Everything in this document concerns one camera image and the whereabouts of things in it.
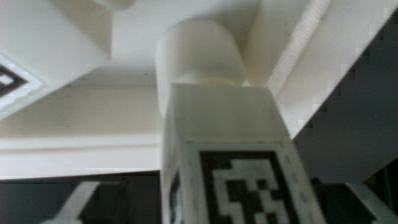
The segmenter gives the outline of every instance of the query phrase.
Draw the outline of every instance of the white column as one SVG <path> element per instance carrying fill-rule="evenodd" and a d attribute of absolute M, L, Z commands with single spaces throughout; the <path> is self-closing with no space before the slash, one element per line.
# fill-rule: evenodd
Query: white column
<path fill-rule="evenodd" d="M 210 20 L 189 20 L 159 41 L 157 77 L 166 115 L 171 83 L 241 85 L 246 68 L 234 35 Z"/>
<path fill-rule="evenodd" d="M 123 10 L 130 8 L 136 0 L 93 0 L 107 9 Z"/>

